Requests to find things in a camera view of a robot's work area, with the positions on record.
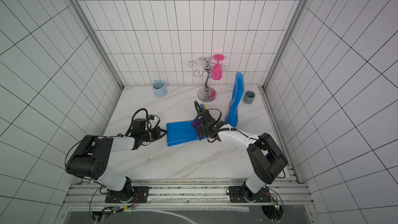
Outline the blue rubber boot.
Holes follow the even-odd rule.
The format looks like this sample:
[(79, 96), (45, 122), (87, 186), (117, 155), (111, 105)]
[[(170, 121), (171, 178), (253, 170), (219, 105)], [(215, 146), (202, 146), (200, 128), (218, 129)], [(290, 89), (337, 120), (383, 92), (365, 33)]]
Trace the blue rubber boot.
[(192, 120), (169, 122), (166, 124), (166, 143), (168, 147), (185, 144), (193, 141), (200, 141), (196, 131), (191, 126)]
[(236, 128), (238, 124), (238, 106), (245, 92), (244, 76), (241, 72), (235, 75), (232, 98), (226, 116), (226, 123)]

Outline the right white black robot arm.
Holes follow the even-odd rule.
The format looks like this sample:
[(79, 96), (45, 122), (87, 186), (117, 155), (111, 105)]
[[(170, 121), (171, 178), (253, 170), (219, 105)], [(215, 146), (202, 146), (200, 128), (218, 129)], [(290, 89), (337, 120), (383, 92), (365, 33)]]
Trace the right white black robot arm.
[(254, 171), (242, 185), (246, 198), (253, 198), (266, 185), (286, 177), (288, 160), (268, 133), (254, 135), (243, 132), (220, 118), (213, 118), (208, 110), (203, 109), (197, 110), (195, 122), (199, 138), (206, 138), (209, 143), (219, 141), (246, 149)]

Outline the purple cloth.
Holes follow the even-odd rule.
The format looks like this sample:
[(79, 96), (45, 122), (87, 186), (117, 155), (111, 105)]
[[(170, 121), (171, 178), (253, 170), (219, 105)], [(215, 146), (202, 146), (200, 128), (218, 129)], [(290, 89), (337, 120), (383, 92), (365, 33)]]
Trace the purple cloth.
[(194, 130), (196, 131), (196, 134), (198, 136), (199, 140), (202, 140), (203, 137), (205, 137), (205, 132), (204, 132), (204, 128), (202, 125), (202, 122), (200, 120), (199, 117), (196, 117), (193, 122), (191, 123), (191, 126), (194, 128)]

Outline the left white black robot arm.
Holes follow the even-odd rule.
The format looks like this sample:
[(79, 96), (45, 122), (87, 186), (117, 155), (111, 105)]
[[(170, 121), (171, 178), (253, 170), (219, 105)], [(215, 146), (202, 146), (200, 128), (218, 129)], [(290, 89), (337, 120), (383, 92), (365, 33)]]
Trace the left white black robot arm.
[(125, 134), (86, 135), (66, 162), (66, 172), (75, 177), (93, 180), (110, 191), (124, 191), (128, 186), (128, 178), (108, 165), (110, 155), (113, 152), (137, 150), (140, 146), (167, 135), (167, 131), (158, 124), (154, 127), (148, 127), (148, 124), (150, 121), (139, 118), (132, 120)]

